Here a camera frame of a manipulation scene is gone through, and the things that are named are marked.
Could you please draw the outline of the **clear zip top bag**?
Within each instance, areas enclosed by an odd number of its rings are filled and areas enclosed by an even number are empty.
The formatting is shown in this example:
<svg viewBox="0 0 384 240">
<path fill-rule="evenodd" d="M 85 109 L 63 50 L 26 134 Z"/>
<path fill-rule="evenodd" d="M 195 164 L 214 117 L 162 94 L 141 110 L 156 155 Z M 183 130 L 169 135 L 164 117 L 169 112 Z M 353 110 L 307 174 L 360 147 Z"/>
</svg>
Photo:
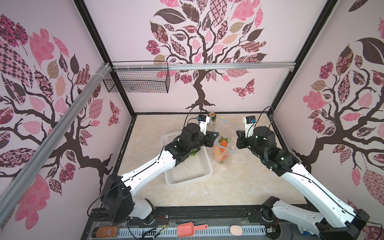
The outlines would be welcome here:
<svg viewBox="0 0 384 240">
<path fill-rule="evenodd" d="M 215 132 L 219 133 L 218 138 L 214 142 L 213 153 L 214 159 L 223 164 L 230 156 L 237 151 L 237 131 L 240 127 L 221 117 L 220 122 L 216 126 Z"/>
</svg>

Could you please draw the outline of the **white plastic perforated basket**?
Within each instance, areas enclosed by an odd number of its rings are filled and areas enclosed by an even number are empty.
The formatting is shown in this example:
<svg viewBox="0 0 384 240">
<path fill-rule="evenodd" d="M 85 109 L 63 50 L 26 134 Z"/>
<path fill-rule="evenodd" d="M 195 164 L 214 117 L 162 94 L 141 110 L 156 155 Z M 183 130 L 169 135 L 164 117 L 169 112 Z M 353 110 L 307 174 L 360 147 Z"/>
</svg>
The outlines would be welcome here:
<svg viewBox="0 0 384 240">
<path fill-rule="evenodd" d="M 187 158 L 183 163 L 165 172 L 168 186 L 179 187 L 206 180 L 213 174 L 213 167 L 205 147 Z"/>
</svg>

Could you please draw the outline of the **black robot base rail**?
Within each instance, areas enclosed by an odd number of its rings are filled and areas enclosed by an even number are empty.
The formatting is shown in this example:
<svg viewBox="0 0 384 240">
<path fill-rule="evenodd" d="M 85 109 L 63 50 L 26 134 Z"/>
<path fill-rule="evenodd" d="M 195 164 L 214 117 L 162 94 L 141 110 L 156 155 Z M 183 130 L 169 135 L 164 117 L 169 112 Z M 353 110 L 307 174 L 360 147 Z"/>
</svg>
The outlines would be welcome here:
<svg viewBox="0 0 384 240">
<path fill-rule="evenodd" d="M 304 210 L 319 212 L 312 204 L 294 204 L 295 207 L 302 208 Z M 262 205 L 243 205 L 243 206 L 189 206 L 189 207 L 155 207 L 157 218 L 166 219 L 170 225 L 180 224 L 183 222 L 197 222 L 206 220 L 240 220 L 245 221 L 246 224 L 258 224 L 261 225 L 274 225 L 277 220 L 273 220 L 271 223 L 262 219 L 261 208 Z M 133 219 L 130 222 L 130 226 L 139 227 L 153 227 L 165 223 L 159 219 L 145 226 L 142 220 Z M 92 209 L 91 217 L 88 219 L 86 227 L 81 236 L 81 240 L 87 240 L 95 227 L 95 223 L 112 224 L 110 217 L 107 215 L 107 211 L 104 208 Z"/>
</svg>

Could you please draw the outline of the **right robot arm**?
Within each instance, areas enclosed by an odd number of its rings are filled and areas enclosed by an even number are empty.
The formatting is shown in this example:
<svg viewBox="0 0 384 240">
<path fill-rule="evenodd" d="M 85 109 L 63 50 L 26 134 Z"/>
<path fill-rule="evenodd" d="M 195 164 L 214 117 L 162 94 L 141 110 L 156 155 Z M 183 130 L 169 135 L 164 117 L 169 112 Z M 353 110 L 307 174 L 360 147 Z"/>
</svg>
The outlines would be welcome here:
<svg viewBox="0 0 384 240">
<path fill-rule="evenodd" d="M 269 197 L 262 205 L 265 221 L 291 222 L 322 240 L 356 240 L 370 216 L 337 198 L 313 177 L 289 151 L 278 148 L 276 135 L 267 127 L 238 130 L 238 149 L 248 149 L 277 176 L 294 186 L 317 209 L 315 212 Z"/>
</svg>

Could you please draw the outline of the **orange carrot toy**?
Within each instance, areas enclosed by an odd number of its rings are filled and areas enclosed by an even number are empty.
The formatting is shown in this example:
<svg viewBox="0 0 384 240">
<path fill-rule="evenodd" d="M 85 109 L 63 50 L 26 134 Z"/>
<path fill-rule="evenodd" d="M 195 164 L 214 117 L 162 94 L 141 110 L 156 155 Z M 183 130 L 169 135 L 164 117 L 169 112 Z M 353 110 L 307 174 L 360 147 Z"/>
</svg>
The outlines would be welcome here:
<svg viewBox="0 0 384 240">
<path fill-rule="evenodd" d="M 220 140 L 219 140 L 219 146 L 222 148 L 222 161 L 220 163 L 223 163 L 227 157 L 227 155 L 225 154 L 225 151 L 227 150 L 227 146 L 228 146 L 228 138 L 224 138 L 224 137 L 221 137 Z"/>
</svg>

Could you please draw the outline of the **brown wrinkled bread toy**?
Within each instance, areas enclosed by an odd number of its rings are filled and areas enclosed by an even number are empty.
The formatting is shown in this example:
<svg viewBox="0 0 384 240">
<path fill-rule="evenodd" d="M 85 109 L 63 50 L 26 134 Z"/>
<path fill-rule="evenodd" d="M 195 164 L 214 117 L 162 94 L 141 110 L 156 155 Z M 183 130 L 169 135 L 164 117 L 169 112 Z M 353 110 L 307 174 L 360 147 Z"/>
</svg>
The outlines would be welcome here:
<svg viewBox="0 0 384 240">
<path fill-rule="evenodd" d="M 218 162 L 222 161 L 222 148 L 219 145 L 214 145 L 213 147 L 213 152 L 214 152 L 214 159 Z"/>
</svg>

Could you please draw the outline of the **green lettuce toy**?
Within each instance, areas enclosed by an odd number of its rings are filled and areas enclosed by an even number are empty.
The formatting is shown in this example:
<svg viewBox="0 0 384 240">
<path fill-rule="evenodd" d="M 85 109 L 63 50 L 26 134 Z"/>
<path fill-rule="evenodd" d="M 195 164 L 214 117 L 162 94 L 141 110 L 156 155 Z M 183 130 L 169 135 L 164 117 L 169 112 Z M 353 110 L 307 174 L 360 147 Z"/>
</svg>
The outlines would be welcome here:
<svg viewBox="0 0 384 240">
<path fill-rule="evenodd" d="M 195 156 L 197 153 L 199 152 L 199 150 L 193 150 L 190 152 L 190 157 L 191 156 Z"/>
</svg>

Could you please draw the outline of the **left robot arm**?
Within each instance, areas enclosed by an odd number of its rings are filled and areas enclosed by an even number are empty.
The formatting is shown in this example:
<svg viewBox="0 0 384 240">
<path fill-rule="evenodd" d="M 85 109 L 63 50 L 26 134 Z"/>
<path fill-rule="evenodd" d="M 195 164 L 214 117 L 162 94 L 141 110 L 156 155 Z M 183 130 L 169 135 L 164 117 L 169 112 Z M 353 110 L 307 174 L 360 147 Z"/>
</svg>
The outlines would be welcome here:
<svg viewBox="0 0 384 240">
<path fill-rule="evenodd" d="M 159 155 L 141 167 L 121 176 L 111 174 L 102 191 L 101 202 L 113 223 L 138 218 L 150 224 L 157 209 L 148 199 L 134 196 L 157 176 L 176 167 L 189 158 L 192 151 L 213 147 L 218 132 L 202 130 L 198 124 L 187 124 L 179 136 L 165 145 Z"/>
</svg>

